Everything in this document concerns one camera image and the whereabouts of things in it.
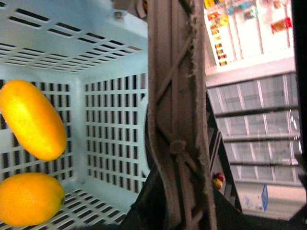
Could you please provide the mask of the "grey padded left gripper finger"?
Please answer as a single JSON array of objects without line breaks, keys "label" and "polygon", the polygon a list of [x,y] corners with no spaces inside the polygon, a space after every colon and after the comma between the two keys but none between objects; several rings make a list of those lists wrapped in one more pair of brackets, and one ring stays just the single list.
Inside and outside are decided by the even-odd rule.
[{"label": "grey padded left gripper finger", "polygon": [[148,3],[148,128],[165,230],[217,229],[207,131],[201,0]]}]

